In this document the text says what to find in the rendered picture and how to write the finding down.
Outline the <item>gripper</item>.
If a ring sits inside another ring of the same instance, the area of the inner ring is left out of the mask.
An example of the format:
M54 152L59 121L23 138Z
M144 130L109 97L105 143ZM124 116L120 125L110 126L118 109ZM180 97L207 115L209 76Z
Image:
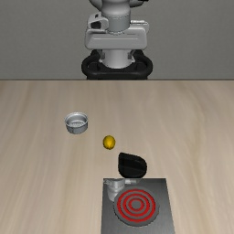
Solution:
M85 47L87 49L145 49L147 47L147 33L149 24L144 20L131 20L129 24L125 20L118 19L115 29L112 23L101 15L101 12L90 15L87 22L85 35ZM134 53L131 50L129 60L135 62ZM100 61L105 60L105 53L100 51Z

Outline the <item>grey ramekin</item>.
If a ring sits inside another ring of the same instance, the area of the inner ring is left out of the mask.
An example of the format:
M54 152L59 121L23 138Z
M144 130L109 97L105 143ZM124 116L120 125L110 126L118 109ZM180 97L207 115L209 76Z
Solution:
M88 129L88 116L83 112L72 112L65 117L65 125L69 133L84 133Z

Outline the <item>yellow lemon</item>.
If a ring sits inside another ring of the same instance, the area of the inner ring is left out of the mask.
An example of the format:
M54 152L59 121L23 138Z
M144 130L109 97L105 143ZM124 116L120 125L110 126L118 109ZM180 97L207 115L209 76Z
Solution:
M108 149L108 150L111 150L114 146L115 146L115 138L111 135L106 135L104 138L103 138L103 147Z

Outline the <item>grey stove plate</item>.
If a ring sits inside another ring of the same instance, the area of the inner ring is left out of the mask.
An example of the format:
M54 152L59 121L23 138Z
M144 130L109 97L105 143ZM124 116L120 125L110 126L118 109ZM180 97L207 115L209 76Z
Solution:
M101 234L176 234L164 178L104 178Z

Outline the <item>black rounded object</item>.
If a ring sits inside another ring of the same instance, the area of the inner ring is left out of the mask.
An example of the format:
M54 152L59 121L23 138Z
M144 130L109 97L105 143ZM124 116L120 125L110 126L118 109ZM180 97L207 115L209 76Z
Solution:
M118 171L124 178L142 178L147 172L147 163L141 156L119 153Z

